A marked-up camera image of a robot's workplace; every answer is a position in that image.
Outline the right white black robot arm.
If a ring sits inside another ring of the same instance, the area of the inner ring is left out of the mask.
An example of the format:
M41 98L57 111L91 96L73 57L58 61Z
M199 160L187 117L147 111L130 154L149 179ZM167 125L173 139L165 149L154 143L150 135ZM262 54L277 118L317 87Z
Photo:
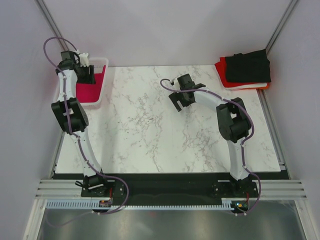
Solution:
M181 111L191 104L201 104L214 111L220 135L227 142L230 159L230 179L221 188L215 187L219 196L258 197L257 184L245 163L245 142L255 131L244 102L236 97L228 100L210 91L204 84L196 84L189 74L177 78L179 90L170 89L169 99Z

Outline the crimson red t shirt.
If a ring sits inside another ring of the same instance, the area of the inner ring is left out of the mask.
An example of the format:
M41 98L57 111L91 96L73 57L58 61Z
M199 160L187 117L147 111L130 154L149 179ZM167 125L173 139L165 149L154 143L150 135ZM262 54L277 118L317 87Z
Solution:
M105 87L107 65L94 66L95 84L76 84L76 97L83 106L98 105Z

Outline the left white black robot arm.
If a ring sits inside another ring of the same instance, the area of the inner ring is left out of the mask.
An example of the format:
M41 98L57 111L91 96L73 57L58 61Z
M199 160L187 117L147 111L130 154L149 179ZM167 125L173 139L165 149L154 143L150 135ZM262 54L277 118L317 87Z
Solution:
M57 65L59 94L51 104L53 114L61 128L74 142L81 158L83 180L76 181L81 187L82 197L106 197L111 189L103 178L103 169L98 163L89 139L89 119L83 105L100 102L106 65L95 73L89 62L88 53L62 51Z

